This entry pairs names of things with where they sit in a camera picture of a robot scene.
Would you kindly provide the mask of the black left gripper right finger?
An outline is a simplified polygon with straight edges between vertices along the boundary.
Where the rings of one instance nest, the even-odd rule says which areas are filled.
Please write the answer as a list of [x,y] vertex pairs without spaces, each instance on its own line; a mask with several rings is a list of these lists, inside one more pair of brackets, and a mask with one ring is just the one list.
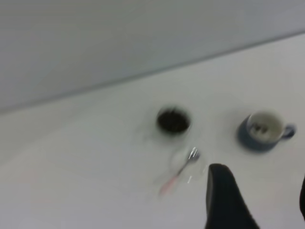
[[299,208],[300,208],[301,214],[305,220],[305,177],[302,182],[300,196],[299,196]]

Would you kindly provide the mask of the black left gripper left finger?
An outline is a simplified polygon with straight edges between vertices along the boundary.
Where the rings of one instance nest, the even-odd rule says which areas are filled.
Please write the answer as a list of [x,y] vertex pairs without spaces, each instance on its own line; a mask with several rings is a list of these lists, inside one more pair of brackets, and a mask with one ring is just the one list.
[[223,164],[210,164],[206,191],[206,229],[258,229],[236,183]]

